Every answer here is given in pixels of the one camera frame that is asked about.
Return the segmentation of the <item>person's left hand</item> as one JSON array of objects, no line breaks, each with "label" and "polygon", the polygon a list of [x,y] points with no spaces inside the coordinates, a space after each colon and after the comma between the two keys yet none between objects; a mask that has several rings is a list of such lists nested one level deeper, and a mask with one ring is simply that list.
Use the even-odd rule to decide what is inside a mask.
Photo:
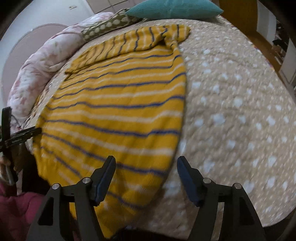
[{"label": "person's left hand", "polygon": [[18,173],[24,168],[28,154],[30,153],[24,143],[12,147],[6,154],[1,154],[1,182],[9,186],[16,184]]}]

